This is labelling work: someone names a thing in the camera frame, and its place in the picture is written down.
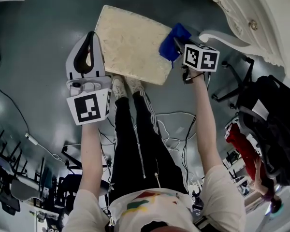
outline blue cloth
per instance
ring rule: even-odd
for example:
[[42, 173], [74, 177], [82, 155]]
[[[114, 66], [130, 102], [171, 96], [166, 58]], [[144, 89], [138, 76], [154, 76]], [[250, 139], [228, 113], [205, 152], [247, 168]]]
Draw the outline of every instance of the blue cloth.
[[176, 45], [174, 42], [174, 37], [177, 37], [180, 42], [183, 44], [190, 38], [191, 33], [189, 33], [183, 25], [177, 23], [174, 28], [172, 28], [169, 35], [165, 38], [165, 40], [161, 43], [159, 48], [159, 53], [162, 57], [166, 58], [169, 61], [175, 61], [179, 57], [179, 53], [176, 50]]

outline concrete floor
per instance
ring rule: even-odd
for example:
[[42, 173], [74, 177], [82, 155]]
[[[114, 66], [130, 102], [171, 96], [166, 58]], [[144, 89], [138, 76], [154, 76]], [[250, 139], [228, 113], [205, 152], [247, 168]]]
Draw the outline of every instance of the concrete floor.
[[[205, 29], [232, 34], [223, 11], [211, 0], [25, 0], [0, 3], [0, 88], [18, 104], [31, 135], [60, 156], [64, 144], [80, 143], [81, 139], [81, 127], [75, 126], [66, 102], [69, 93], [65, 85], [65, 61], [75, 43], [95, 28], [106, 4], [144, 15], [169, 27], [180, 22], [194, 35]], [[247, 65], [239, 60], [240, 54], [218, 41], [209, 41], [208, 45], [220, 51], [220, 61], [231, 58], [240, 75], [245, 75]], [[284, 78], [283, 68], [265, 64], [262, 59], [258, 63], [255, 77], [273, 73], [280, 80]], [[163, 86], [145, 86], [156, 113], [195, 113], [192, 86], [183, 84], [181, 70], [172, 70]], [[222, 88], [227, 92], [235, 86], [231, 72], [219, 68], [212, 75], [209, 94]], [[226, 151], [232, 147], [223, 138], [224, 126], [236, 111], [228, 108], [227, 101], [219, 104], [212, 101], [212, 106], [217, 123], [218, 150], [225, 157]], [[185, 138], [191, 117], [170, 115], [160, 119], [165, 122], [171, 137]], [[9, 149], [22, 141], [21, 148], [33, 168], [38, 167], [42, 156], [54, 169], [64, 167], [25, 139], [24, 121], [13, 104], [0, 94], [0, 131], [2, 129], [5, 129], [4, 140]], [[101, 131], [114, 138], [113, 128], [107, 121], [101, 123]], [[188, 145], [189, 171], [202, 175], [195, 138]], [[106, 147], [105, 151], [114, 154], [112, 146]], [[177, 152], [171, 154], [181, 165]]]

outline black pants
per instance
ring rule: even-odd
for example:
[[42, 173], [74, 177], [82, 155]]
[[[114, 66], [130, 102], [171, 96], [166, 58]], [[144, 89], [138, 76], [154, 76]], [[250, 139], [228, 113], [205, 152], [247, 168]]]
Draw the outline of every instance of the black pants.
[[187, 193], [181, 169], [177, 167], [166, 148], [158, 127], [157, 117], [144, 91], [133, 94], [137, 111], [137, 133], [143, 158], [145, 175], [129, 110], [128, 98], [115, 102], [116, 150], [110, 191], [110, 203], [126, 194], [159, 188], [155, 173], [159, 175], [161, 188]]

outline ornate white furniture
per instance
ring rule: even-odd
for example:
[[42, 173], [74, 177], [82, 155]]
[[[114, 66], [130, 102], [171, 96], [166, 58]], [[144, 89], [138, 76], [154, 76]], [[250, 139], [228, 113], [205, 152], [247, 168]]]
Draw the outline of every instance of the ornate white furniture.
[[290, 0], [213, 0], [223, 10], [234, 36], [213, 30], [201, 32], [247, 55], [283, 66], [290, 78]]

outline floor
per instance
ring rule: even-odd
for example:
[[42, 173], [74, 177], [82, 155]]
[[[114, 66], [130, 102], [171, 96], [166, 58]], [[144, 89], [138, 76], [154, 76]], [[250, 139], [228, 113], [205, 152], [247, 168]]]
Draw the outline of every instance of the floor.
[[[81, 127], [75, 126], [66, 103], [65, 61], [75, 43], [95, 28], [105, 4], [147, 16], [169, 27], [180, 22], [193, 35], [204, 29], [232, 34], [223, 11], [211, 0], [25, 0], [0, 3], [0, 88], [18, 104], [30, 134], [61, 157], [63, 145], [80, 143], [81, 139]], [[218, 41], [209, 41], [208, 45], [220, 51], [221, 61], [229, 59], [240, 75], [245, 75], [248, 66], [240, 60], [239, 53]], [[261, 58], [257, 62], [254, 79], [272, 73], [283, 80], [283, 68], [266, 64]], [[163, 86], [146, 84], [145, 87], [156, 113], [195, 113], [192, 86], [183, 84], [180, 69], [173, 69]], [[218, 68], [212, 75], [209, 94], [216, 91], [222, 91], [222, 94], [234, 87], [236, 83], [231, 72]], [[222, 157], [226, 157], [226, 152], [232, 147], [224, 140], [224, 126], [236, 111], [228, 107], [228, 101], [212, 101], [212, 107], [217, 124], [218, 150]], [[114, 111], [110, 119], [114, 120]], [[159, 116], [159, 119], [165, 123], [171, 137], [183, 140], [192, 117], [177, 114]], [[33, 168], [38, 168], [42, 156], [46, 157], [47, 164], [54, 171], [64, 168], [62, 163], [25, 139], [27, 128], [22, 117], [0, 93], [0, 131], [2, 129], [5, 130], [4, 140], [8, 142], [9, 150], [21, 141], [24, 156]], [[111, 140], [114, 139], [113, 128], [107, 120], [101, 123], [100, 129]], [[166, 138], [163, 127], [161, 131]], [[112, 145], [104, 150], [109, 155], [114, 154]], [[181, 166], [178, 152], [172, 151], [171, 154]], [[189, 178], [202, 177], [195, 137], [188, 142], [188, 166], [191, 172]]]

